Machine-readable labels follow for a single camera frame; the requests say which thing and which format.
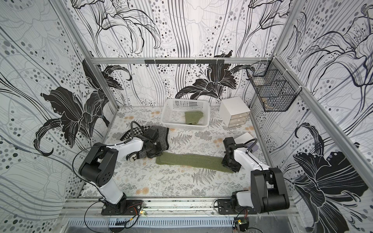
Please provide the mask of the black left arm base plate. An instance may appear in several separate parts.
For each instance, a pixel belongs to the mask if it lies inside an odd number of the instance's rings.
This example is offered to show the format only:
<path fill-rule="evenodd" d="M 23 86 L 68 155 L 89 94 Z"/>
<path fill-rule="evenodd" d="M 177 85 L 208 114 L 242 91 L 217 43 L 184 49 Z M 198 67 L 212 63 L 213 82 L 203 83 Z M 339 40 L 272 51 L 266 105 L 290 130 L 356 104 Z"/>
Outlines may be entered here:
<path fill-rule="evenodd" d="M 142 208 L 142 200 L 122 200 L 118 204 L 104 201 L 103 216 L 137 216 Z"/>

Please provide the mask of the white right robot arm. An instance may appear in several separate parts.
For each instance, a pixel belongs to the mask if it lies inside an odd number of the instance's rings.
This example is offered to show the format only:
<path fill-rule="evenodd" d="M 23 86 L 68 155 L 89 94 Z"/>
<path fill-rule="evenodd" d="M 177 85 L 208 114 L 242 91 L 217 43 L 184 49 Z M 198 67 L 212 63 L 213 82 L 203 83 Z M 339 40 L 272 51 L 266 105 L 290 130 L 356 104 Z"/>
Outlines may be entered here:
<path fill-rule="evenodd" d="M 250 190 L 235 191 L 229 203 L 223 204 L 221 215 L 231 213 L 261 214 L 286 210 L 290 207 L 285 179 L 279 168 L 260 162 L 253 154 L 252 147 L 257 139 L 253 138 L 245 143 L 238 143 L 228 137 L 223 141 L 225 155 L 222 165 L 233 172 L 244 169 L 250 172 Z"/>

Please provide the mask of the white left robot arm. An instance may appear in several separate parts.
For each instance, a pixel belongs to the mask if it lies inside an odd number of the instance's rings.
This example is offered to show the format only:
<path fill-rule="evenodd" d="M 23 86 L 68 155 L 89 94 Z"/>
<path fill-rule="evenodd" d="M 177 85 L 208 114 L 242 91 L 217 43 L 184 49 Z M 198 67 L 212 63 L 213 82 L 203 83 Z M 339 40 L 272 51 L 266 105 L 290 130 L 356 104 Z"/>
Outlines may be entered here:
<path fill-rule="evenodd" d="M 113 179 L 117 160 L 140 151 L 159 155 L 162 152 L 162 146 L 157 142 L 159 135 L 158 129 L 149 128 L 142 134 L 131 135 L 128 140 L 117 144 L 96 143 L 89 149 L 78 173 L 99 190 L 106 202 L 118 205 L 126 197 Z"/>

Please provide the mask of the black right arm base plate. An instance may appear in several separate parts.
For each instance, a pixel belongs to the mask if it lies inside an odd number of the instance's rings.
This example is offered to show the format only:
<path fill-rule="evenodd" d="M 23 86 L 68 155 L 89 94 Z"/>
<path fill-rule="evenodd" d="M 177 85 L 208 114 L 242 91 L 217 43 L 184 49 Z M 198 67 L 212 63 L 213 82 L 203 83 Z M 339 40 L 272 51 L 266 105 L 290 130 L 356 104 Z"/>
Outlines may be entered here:
<path fill-rule="evenodd" d="M 230 199 L 217 199 L 214 201 L 213 206 L 214 208 L 217 208 L 220 215 L 257 214 L 253 207 L 235 205 Z"/>

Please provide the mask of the green knitted scarf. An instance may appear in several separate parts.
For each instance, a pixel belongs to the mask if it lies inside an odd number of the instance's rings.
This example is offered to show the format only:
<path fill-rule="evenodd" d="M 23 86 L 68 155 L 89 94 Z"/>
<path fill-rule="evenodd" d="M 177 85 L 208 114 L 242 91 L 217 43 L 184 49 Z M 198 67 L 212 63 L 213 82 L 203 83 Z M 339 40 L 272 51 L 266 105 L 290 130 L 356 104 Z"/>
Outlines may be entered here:
<path fill-rule="evenodd" d="M 202 111 L 186 111 L 184 114 L 185 124 L 187 125 L 198 125 L 199 121 L 204 116 Z"/>
<path fill-rule="evenodd" d="M 223 158 L 221 157 L 198 154 L 174 154 L 166 151 L 162 152 L 162 154 L 156 158 L 156 163 L 158 165 L 190 166 L 224 173 L 234 173 L 231 169 L 223 166 L 222 161 Z"/>

